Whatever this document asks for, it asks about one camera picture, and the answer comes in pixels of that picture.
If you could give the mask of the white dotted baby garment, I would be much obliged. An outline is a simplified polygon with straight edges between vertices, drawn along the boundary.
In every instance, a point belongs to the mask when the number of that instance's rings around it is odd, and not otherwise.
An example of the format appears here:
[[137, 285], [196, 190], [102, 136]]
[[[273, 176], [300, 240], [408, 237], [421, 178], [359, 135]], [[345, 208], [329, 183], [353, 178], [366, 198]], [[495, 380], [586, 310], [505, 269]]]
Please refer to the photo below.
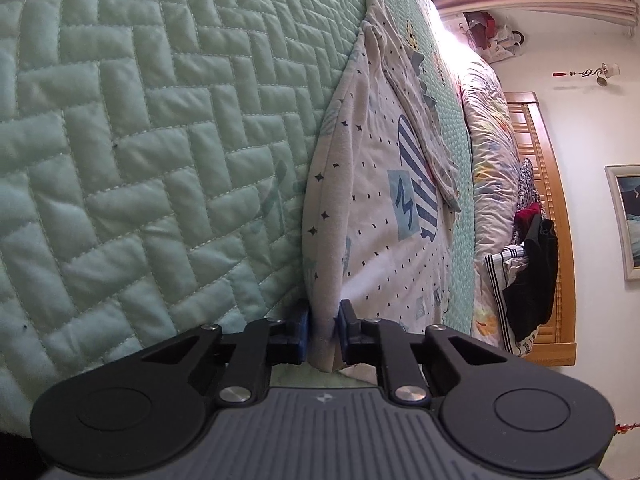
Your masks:
[[342, 301], [409, 333], [449, 307], [458, 170], [408, 45], [384, 0], [366, 0], [352, 54], [322, 120], [303, 211], [309, 359], [341, 368]]

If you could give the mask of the pile of dark clothes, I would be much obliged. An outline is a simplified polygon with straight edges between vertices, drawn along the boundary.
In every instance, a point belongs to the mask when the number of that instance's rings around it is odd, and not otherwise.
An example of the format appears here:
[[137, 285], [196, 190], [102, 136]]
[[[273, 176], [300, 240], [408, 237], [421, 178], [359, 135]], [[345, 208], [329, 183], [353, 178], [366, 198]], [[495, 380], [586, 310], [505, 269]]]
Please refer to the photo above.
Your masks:
[[504, 350], [526, 356], [538, 330], [550, 321], [559, 271], [559, 242], [554, 222], [544, 212], [530, 160], [518, 170], [512, 243], [484, 258], [497, 307]]

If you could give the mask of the floral folded duvet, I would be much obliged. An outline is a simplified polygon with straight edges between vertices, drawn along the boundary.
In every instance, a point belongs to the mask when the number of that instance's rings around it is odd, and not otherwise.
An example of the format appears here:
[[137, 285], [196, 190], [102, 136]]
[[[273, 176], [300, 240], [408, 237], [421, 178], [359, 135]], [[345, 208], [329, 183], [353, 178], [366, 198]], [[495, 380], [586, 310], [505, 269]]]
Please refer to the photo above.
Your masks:
[[500, 256], [511, 244], [518, 203], [520, 159], [506, 97], [494, 70], [473, 50], [457, 57], [457, 81], [471, 141], [475, 248], [474, 306], [471, 335], [516, 356], [530, 344], [514, 340], [506, 308], [485, 258]]

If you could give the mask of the green quilted bee bedspread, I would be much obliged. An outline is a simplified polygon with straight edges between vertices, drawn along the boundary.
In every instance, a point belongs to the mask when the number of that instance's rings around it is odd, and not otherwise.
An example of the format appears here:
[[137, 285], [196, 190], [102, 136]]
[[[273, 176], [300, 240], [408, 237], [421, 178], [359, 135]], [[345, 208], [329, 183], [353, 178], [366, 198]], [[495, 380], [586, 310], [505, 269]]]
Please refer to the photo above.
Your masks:
[[[471, 323], [471, 147], [431, 0], [425, 55], [459, 169], [445, 321]], [[304, 291], [300, 216], [364, 0], [1, 0], [1, 428], [57, 382]]]

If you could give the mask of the nightstand clutter with plush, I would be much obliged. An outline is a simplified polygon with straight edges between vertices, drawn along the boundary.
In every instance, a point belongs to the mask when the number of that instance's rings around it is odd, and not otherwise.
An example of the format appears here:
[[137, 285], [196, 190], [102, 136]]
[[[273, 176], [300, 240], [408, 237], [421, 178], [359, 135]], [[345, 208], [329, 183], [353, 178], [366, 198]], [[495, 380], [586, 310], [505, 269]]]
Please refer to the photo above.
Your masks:
[[522, 52], [526, 36], [508, 24], [500, 25], [488, 12], [464, 14], [468, 28], [465, 35], [470, 46], [488, 64], [515, 58]]

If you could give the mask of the framed wall picture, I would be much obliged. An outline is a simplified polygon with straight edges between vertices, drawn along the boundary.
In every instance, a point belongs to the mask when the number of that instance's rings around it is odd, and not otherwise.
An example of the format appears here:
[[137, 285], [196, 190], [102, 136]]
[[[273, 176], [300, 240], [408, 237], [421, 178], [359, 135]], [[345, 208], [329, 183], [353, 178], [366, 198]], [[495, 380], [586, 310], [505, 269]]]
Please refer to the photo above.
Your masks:
[[638, 165], [604, 168], [612, 194], [626, 281], [639, 279], [640, 176]]

